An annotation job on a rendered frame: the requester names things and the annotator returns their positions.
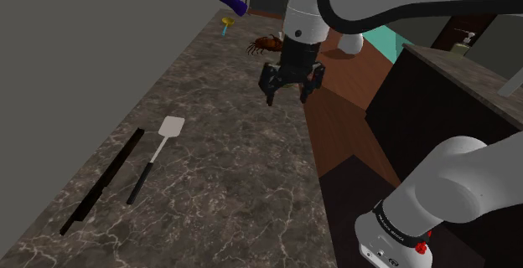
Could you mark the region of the blue cylinder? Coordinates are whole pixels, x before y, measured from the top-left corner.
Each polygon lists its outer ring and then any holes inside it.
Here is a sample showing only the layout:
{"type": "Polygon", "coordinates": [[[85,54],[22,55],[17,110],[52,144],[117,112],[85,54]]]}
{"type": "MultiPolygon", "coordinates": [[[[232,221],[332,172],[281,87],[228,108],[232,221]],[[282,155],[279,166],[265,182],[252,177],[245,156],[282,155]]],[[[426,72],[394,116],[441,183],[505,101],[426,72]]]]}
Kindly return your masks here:
{"type": "Polygon", "coordinates": [[[219,0],[227,5],[238,16],[242,17],[247,13],[248,6],[241,0],[219,0]]]}

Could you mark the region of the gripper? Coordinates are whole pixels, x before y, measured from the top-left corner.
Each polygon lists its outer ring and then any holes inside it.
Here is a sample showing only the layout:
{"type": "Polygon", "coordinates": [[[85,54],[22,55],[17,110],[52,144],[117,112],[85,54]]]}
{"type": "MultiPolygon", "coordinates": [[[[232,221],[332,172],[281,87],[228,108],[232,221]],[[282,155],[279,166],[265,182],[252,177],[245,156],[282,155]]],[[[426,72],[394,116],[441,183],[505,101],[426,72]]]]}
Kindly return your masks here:
{"type": "Polygon", "coordinates": [[[265,63],[258,81],[261,91],[272,106],[274,96],[284,84],[302,83],[300,101],[305,104],[309,95],[322,86],[325,66],[317,61],[321,43],[305,44],[285,35],[280,56],[280,69],[265,63]]]}

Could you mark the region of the dark kitchen island cabinet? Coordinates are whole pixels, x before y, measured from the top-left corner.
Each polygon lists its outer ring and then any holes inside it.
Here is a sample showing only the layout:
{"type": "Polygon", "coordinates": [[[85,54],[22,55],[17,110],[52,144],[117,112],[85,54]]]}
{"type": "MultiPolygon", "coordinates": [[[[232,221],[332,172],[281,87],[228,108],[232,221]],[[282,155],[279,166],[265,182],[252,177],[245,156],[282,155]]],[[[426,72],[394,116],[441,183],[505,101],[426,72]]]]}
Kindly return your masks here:
{"type": "Polygon", "coordinates": [[[405,180],[440,142],[455,136],[486,144],[523,131],[523,88],[504,97],[504,79],[470,59],[404,44],[366,109],[366,122],[405,180]]]}

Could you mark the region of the dark brown door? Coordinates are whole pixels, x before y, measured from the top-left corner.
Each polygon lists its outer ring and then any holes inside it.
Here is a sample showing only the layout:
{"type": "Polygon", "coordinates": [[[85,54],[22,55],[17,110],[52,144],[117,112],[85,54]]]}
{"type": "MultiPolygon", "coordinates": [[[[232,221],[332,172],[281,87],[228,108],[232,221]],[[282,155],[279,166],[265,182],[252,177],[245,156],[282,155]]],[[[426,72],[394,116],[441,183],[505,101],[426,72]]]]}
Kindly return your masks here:
{"type": "Polygon", "coordinates": [[[470,46],[473,46],[496,17],[497,14],[452,16],[432,43],[431,48],[450,51],[456,43],[461,43],[468,37],[468,32],[475,33],[469,43],[470,46]]]}

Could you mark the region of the white round vase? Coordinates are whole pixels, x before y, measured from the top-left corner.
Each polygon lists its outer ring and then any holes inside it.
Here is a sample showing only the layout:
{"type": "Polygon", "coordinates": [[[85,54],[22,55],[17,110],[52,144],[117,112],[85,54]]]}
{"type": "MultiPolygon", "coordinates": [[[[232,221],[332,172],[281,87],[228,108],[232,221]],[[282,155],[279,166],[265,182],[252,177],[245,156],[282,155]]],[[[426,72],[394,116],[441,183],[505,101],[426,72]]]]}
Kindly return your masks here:
{"type": "Polygon", "coordinates": [[[362,33],[343,34],[338,42],[337,47],[345,54],[358,54],[363,47],[364,37],[362,33]]]}

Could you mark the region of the soap dispenser bottle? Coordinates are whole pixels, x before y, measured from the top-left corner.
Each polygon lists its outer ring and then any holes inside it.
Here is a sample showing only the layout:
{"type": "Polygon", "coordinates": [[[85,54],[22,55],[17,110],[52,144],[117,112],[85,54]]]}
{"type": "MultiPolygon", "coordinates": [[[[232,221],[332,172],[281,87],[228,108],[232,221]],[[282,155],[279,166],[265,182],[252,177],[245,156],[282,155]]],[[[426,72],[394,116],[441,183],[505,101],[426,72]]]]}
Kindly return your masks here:
{"type": "Polygon", "coordinates": [[[453,47],[450,49],[450,52],[460,56],[465,56],[470,49],[470,42],[472,41],[472,38],[476,35],[476,33],[462,29],[460,29],[459,31],[465,33],[466,36],[463,38],[461,42],[455,43],[453,47]]]}

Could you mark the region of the long black knife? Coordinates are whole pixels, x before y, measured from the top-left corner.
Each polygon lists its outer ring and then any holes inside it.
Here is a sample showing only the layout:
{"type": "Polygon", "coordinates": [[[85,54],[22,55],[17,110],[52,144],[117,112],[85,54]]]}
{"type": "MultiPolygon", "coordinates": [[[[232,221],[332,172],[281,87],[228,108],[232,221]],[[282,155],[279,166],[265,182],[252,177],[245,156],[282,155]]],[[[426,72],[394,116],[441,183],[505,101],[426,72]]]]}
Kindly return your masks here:
{"type": "Polygon", "coordinates": [[[60,235],[65,235],[74,222],[82,222],[85,219],[85,217],[92,210],[93,206],[102,195],[104,188],[106,188],[112,179],[116,176],[117,172],[132,153],[135,146],[139,143],[144,133],[144,129],[138,128],[131,135],[126,144],[122,147],[122,149],[106,168],[105,172],[98,178],[88,194],[82,199],[80,204],[76,207],[75,211],[61,227],[60,235]]]}

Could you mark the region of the brown crab figure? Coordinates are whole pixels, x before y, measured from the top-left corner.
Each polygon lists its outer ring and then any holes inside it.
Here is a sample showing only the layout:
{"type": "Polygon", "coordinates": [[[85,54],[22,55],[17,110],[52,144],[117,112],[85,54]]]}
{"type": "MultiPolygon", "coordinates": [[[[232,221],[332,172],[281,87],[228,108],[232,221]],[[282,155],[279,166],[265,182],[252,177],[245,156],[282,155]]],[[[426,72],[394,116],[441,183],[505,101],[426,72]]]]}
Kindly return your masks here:
{"type": "Polygon", "coordinates": [[[250,42],[246,48],[248,54],[263,54],[264,51],[281,52],[283,41],[271,34],[269,37],[260,37],[250,42]]]}

